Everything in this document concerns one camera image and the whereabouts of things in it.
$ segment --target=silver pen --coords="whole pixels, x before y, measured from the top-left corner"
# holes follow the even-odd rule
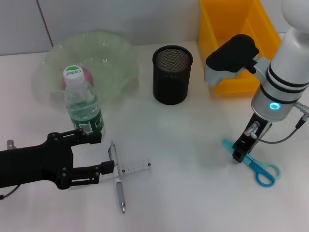
[[[114,160],[115,162],[114,175],[116,176],[115,182],[116,182],[118,201],[119,201],[121,212],[125,213],[126,212],[126,201],[125,201],[125,195],[124,195],[124,188],[122,186],[122,181],[119,176],[120,171],[119,171],[119,163],[118,163],[118,157],[117,157],[117,152],[116,152],[116,146],[112,141],[111,141],[111,146],[108,149],[108,154],[109,154],[110,160]]]

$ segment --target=yellow plastic bin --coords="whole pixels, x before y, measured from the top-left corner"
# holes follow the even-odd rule
[[[200,0],[199,47],[204,61],[219,46],[237,34],[254,39],[259,55],[273,59],[281,39],[259,0]],[[259,81],[247,70],[235,79],[225,79],[212,88],[224,97],[255,93]]]

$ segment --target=tabletop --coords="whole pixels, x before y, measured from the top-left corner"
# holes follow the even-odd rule
[[[152,55],[164,44],[137,46],[140,75],[102,105],[101,144],[73,148],[74,167],[109,160],[113,140],[119,163],[150,158],[152,169],[123,179],[126,213],[113,181],[59,190],[49,181],[22,185],[0,201],[2,232],[260,232],[308,231],[309,125],[282,144],[258,143],[251,154],[273,162],[282,177],[270,188],[236,163],[221,145],[236,140],[253,111],[251,98],[220,99],[203,80],[196,42],[177,43],[193,55],[188,96],[174,106],[155,100]],[[46,53],[0,57],[0,149],[43,143],[47,134],[72,130],[61,101],[47,96],[39,67]],[[309,104],[309,91],[300,99]],[[293,109],[264,139],[287,136],[302,114]],[[6,194],[13,187],[0,189]]]

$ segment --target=plastic bottle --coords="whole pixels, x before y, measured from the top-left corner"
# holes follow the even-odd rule
[[[64,91],[66,109],[75,129],[105,133],[100,104],[93,87],[86,81],[83,69],[72,65],[63,71],[67,83]]]

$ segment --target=blue scissors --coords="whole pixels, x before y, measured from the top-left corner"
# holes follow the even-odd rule
[[[222,141],[222,145],[227,148],[230,152],[233,152],[233,142],[224,139]],[[255,171],[255,179],[256,181],[263,187],[270,187],[273,186],[275,183],[275,180],[278,180],[281,177],[281,170],[280,168],[274,164],[274,163],[261,163],[260,161],[258,161],[257,159],[255,159],[252,155],[250,154],[246,154],[245,158],[242,161],[243,163],[245,163],[247,166],[249,166],[250,168],[252,168],[253,171]],[[275,171],[277,175],[273,175],[271,173],[269,173],[267,171],[267,167],[272,167]],[[269,184],[265,184],[263,183],[260,178],[259,175],[264,175],[268,180],[270,180]]]

